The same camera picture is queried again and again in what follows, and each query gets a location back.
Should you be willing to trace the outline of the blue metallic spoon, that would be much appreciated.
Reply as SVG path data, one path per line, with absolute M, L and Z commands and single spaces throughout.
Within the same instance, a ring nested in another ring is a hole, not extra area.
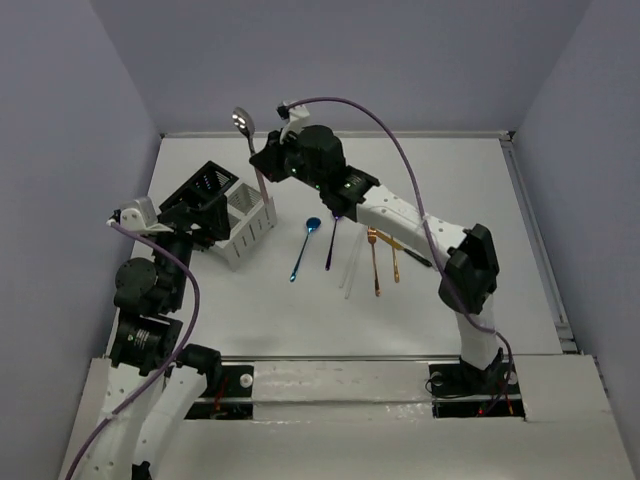
M 305 222 L 306 235 L 301 246 L 300 252 L 296 259 L 296 263 L 292 269 L 291 275 L 289 277 L 290 282 L 294 282 L 297 279 L 299 268 L 305 254 L 306 247 L 308 245 L 309 239 L 311 235 L 321 226 L 321 219 L 319 217 L 309 217 Z

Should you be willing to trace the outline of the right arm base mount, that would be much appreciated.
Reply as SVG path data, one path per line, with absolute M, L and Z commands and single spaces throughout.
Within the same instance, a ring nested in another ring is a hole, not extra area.
M 425 390 L 436 419 L 526 417 L 516 369 L 507 362 L 486 382 L 467 377 L 460 363 L 431 364 Z

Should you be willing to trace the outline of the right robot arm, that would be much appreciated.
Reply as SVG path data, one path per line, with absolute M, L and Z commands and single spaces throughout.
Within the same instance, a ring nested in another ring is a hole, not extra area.
M 454 312 L 461 341 L 460 365 L 441 383 L 455 395 L 488 394 L 502 384 L 506 351 L 493 312 L 499 264 L 488 228 L 451 224 L 412 206 L 348 165 L 341 140 L 326 126 L 298 134 L 272 131 L 250 163 L 272 183 L 294 178 L 314 188 L 333 213 L 392 236 L 426 258 L 441 275 L 438 295 Z

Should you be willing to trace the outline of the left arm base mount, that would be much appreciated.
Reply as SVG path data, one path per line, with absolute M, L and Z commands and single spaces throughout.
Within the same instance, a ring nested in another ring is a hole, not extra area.
M 223 363 L 222 377 L 208 387 L 189 408 L 186 420 L 251 420 L 253 418 L 254 365 Z

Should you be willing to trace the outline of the purple metallic spoon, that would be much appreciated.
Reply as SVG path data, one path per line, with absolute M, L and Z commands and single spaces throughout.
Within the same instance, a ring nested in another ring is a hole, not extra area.
M 340 222 L 340 220 L 342 219 L 342 216 L 340 214 L 337 214 L 335 212 L 332 213 L 332 218 L 333 218 L 333 226 L 332 226 L 332 232 L 331 232 L 331 238 L 330 238 L 330 243 L 329 243 L 329 249 L 327 252 L 327 256 L 326 256 L 326 260 L 325 260 L 325 270 L 329 271 L 331 269 L 331 265 L 332 265 L 332 259 L 333 259 L 333 252 L 334 252 L 334 245 L 335 245 L 335 238 L 336 238 L 336 232 L 337 232 L 337 226 Z

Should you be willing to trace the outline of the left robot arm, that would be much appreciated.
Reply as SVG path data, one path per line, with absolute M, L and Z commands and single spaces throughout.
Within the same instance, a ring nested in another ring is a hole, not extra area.
M 152 256 L 132 258 L 116 273 L 118 317 L 103 402 L 65 476 L 154 479 L 196 398 L 224 383 L 220 352 L 189 341 L 199 305 L 188 323 L 172 315 L 187 285 L 201 300 L 189 263 L 195 248 L 229 238 L 227 198 L 187 193 L 156 210 L 141 197 L 115 210 L 107 224 L 150 247 Z

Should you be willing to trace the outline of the silver spoon pink handle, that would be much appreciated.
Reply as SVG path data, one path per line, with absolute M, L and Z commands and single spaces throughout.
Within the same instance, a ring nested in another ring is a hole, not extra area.
M 231 117 L 232 117 L 234 126 L 246 138 L 248 148 L 249 148 L 249 153 L 251 156 L 253 156 L 256 153 L 256 151 L 254 146 L 255 124 L 252 117 L 249 115 L 249 113 L 245 109 L 241 107 L 235 107 L 232 111 Z M 260 191 L 262 200 L 264 204 L 267 205 L 269 203 L 269 195 L 266 189 L 264 176 L 261 174 L 261 172 L 257 168 L 255 168 L 254 171 L 255 171 L 255 175 L 258 182 L 259 191 Z

